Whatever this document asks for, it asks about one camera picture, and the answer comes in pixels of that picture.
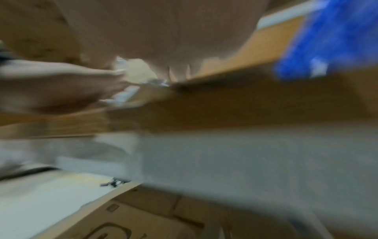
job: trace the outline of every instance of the hand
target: hand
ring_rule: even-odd
[[[10,60],[0,65],[0,108],[16,113],[72,113],[130,85],[123,70]]]

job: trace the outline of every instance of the blue plastic bag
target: blue plastic bag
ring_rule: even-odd
[[[282,80],[378,63],[378,0],[328,0],[277,66]]]

